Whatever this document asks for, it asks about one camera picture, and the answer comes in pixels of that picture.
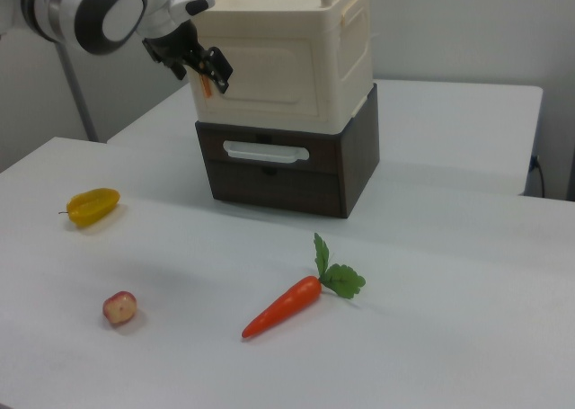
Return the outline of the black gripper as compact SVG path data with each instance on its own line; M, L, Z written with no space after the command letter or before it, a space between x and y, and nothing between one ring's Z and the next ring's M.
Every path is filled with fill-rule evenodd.
M197 29L191 21L183 22L163 37L144 38L143 45L152 60L170 67L178 80L187 75L183 64L196 66L199 63L199 72L221 94L226 93L234 70L219 48L211 47L203 51Z

